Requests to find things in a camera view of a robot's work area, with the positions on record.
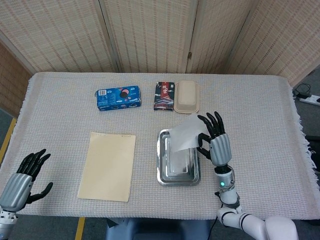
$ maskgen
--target robotic finger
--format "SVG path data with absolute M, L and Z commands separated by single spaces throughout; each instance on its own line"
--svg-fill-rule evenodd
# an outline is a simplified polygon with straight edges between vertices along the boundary
M 30 173 L 34 169 L 34 167 L 37 164 L 37 161 L 39 161 L 40 157 L 41 156 L 39 155 L 39 153 L 34 154 L 33 157 L 31 158 L 29 165 L 27 166 L 25 171 L 22 172 L 22 174 L 31 175 Z
M 211 120 L 211 123 L 213 125 L 213 130 L 214 130 L 215 137 L 219 136 L 220 134 L 219 134 L 219 126 L 218 126 L 217 120 L 209 112 L 206 113 L 206 116 Z
M 38 194 L 34 194 L 34 195 L 29 195 L 28 198 L 26 199 L 26 204 L 32 204 L 33 202 L 39 200 L 39 199 L 43 199 L 51 190 L 52 186 L 53 186 L 53 182 L 49 182 L 49 184 L 46 186 L 46 188 Z
M 32 181 L 34 182 L 36 180 L 36 177 L 38 176 L 42 165 L 45 163 L 45 161 L 50 158 L 51 154 L 47 154 L 44 155 L 42 158 L 38 159 L 35 162 L 35 165 L 33 166 L 33 168 L 31 168 L 30 172 L 28 172 L 27 174 L 32 176 Z
M 197 147 L 196 149 L 197 149 L 201 154 L 203 154 L 207 159 L 211 160 L 210 152 L 202 147 L 202 145 L 203 145 L 203 140 L 206 141 L 206 142 L 208 142 L 208 143 L 210 144 L 211 137 L 209 137 L 208 135 L 204 134 L 203 132 L 200 133 L 200 134 L 198 135 L 198 144 L 199 144 L 199 147 Z
M 23 170 L 23 169 L 26 167 L 26 165 L 27 165 L 27 161 L 28 161 L 30 158 L 32 158 L 33 155 L 34 155 L 34 153 L 30 153 L 28 156 L 26 156 L 26 157 L 22 160 L 22 162 L 21 162 L 18 170 L 16 171 L 17 174 L 19 174 L 19 173 L 22 172 L 22 170 Z
M 209 122 L 209 120 L 205 116 L 201 116 L 201 115 L 198 115 L 198 118 L 200 120 L 202 120 L 204 122 L 204 124 L 206 125 L 206 128 L 208 129 L 208 132 L 209 132 L 211 138 L 214 138 L 215 137 L 214 127 Z
M 214 115 L 215 115 L 216 119 L 218 120 L 220 134 L 225 134 L 225 126 L 224 126 L 224 122 L 222 121 L 220 114 L 217 111 L 215 111 Z

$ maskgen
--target wall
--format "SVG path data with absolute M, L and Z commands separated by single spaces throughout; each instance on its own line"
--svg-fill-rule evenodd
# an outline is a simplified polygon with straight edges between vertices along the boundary
M 31 74 L 0 44 L 0 108 L 18 117 Z
M 0 29 L 37 72 L 117 72 L 97 5 L 2 0 Z
M 196 0 L 101 0 L 124 73 L 185 73 Z
M 278 75 L 298 84 L 320 64 L 320 1 L 260 0 L 226 73 Z
M 221 74 L 254 0 L 200 0 L 187 73 Z

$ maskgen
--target power strip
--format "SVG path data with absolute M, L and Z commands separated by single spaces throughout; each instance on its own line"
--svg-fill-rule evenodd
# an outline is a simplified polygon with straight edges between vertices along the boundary
M 299 100 L 300 102 L 303 102 L 303 103 L 320 106 L 320 96 L 317 96 L 317 95 L 311 95 L 311 97 L 307 97 L 306 99 L 300 98 Z

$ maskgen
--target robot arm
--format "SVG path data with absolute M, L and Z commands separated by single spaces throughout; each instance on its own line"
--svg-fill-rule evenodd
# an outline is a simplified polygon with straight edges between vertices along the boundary
M 18 217 L 16 212 L 23 209 L 26 204 L 31 204 L 44 198 L 51 190 L 53 183 L 50 182 L 43 192 L 31 195 L 31 188 L 42 165 L 50 157 L 50 154 L 42 155 L 45 149 L 26 156 L 17 172 L 12 174 L 0 197 L 0 240 L 9 238 Z
M 214 116 L 207 112 L 210 121 L 201 115 L 198 118 L 206 125 L 210 136 L 198 135 L 197 150 L 215 166 L 214 172 L 218 179 L 219 197 L 222 208 L 218 210 L 219 221 L 227 227 L 238 228 L 256 240 L 297 240 L 297 229 L 292 220 L 281 216 L 272 216 L 265 221 L 244 212 L 240 205 L 240 197 L 235 187 L 235 173 L 228 162 L 232 158 L 230 141 L 225 133 L 223 120 L 219 113 Z M 209 150 L 204 149 L 203 141 L 209 143 Z

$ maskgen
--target food container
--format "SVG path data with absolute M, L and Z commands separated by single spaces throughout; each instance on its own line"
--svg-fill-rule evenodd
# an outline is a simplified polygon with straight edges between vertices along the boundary
M 164 186 L 192 186 L 200 181 L 196 148 L 172 152 L 169 129 L 159 133 L 157 142 L 157 179 Z
M 199 111 L 199 86 L 195 81 L 183 80 L 175 84 L 174 110 L 182 114 Z

